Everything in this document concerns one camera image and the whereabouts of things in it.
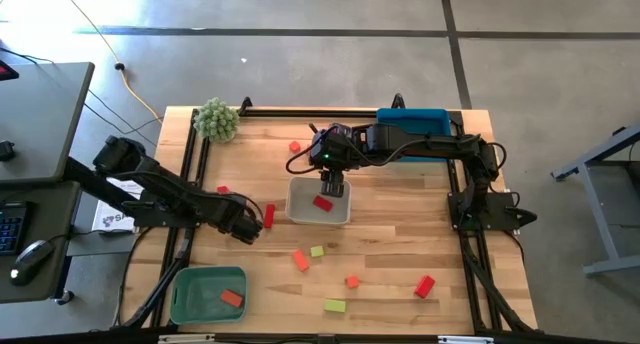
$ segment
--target green plastic bin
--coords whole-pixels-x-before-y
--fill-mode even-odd
[[[244,297],[240,308],[220,299],[225,289]],[[239,267],[182,269],[173,286],[171,321],[179,325],[239,321],[247,307],[247,294],[247,276]]]

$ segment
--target wooden tabletop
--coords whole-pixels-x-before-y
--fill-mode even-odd
[[[156,159],[175,173],[180,172],[182,165],[192,109],[169,107],[165,114]],[[467,133],[481,134],[487,141],[495,139],[487,111],[463,110],[462,115]],[[473,332],[460,243],[450,229],[446,205],[450,187],[444,163],[392,163],[345,173],[353,189],[351,222],[344,227],[297,225],[285,216],[292,177],[284,168],[291,155],[288,144],[293,140],[302,145],[309,143],[312,136],[309,122],[323,128],[336,121],[360,125],[372,119],[242,118],[232,142],[211,146],[203,188],[215,191],[217,186],[226,185],[253,198],[263,210],[266,204],[273,203],[275,220],[273,229],[263,230],[250,246],[206,225],[197,230],[190,266],[242,267],[249,282],[248,308],[238,323],[184,325],[181,330]],[[201,139],[196,143],[192,177]],[[297,168],[308,165],[304,160],[297,164]],[[305,176],[315,178],[318,174]],[[502,177],[494,188],[504,188]],[[125,320],[158,280],[166,237],[166,229],[152,230],[133,256],[123,303]],[[317,245],[324,247],[325,255],[310,258],[310,269],[300,272],[291,253],[301,249],[308,254],[309,248]],[[487,232],[487,246],[496,286],[520,317],[537,327],[518,247],[501,232]],[[359,288],[346,287],[344,280],[348,275],[360,278]],[[427,299],[420,299],[413,291],[424,275],[430,275],[436,284]],[[483,290],[479,290],[479,297],[484,321],[489,324]],[[346,313],[325,312],[325,299],[346,300]],[[168,319],[169,300],[165,303],[163,323]]]

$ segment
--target green artificial plant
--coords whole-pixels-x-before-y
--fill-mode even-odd
[[[198,110],[193,127],[211,142],[225,143],[233,139],[238,130],[240,116],[219,98],[207,101]]]

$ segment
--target paper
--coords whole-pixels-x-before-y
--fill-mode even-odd
[[[117,186],[118,188],[131,194],[136,199],[140,199],[140,193],[142,193],[142,187],[135,182],[120,181],[113,178],[107,178],[107,180]],[[133,218],[127,217],[120,211],[112,208],[109,204],[98,201],[96,207],[96,215],[93,217],[93,226],[91,230],[134,230]]]

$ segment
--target orange block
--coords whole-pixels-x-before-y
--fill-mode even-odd
[[[357,288],[360,285],[360,280],[355,275],[347,277],[346,282],[347,282],[347,287],[349,287],[349,289]]]
[[[297,141],[292,141],[289,144],[289,150],[291,150],[294,154],[298,154],[300,152],[300,144]]]
[[[307,258],[305,258],[304,254],[302,253],[302,250],[296,249],[296,251],[293,252],[293,261],[296,263],[300,271],[305,271],[309,269],[309,262],[307,261]]]
[[[238,295],[229,289],[225,289],[225,291],[220,295],[220,300],[229,305],[233,305],[236,308],[239,308],[240,305],[242,305],[243,299],[244,298],[241,295]]]

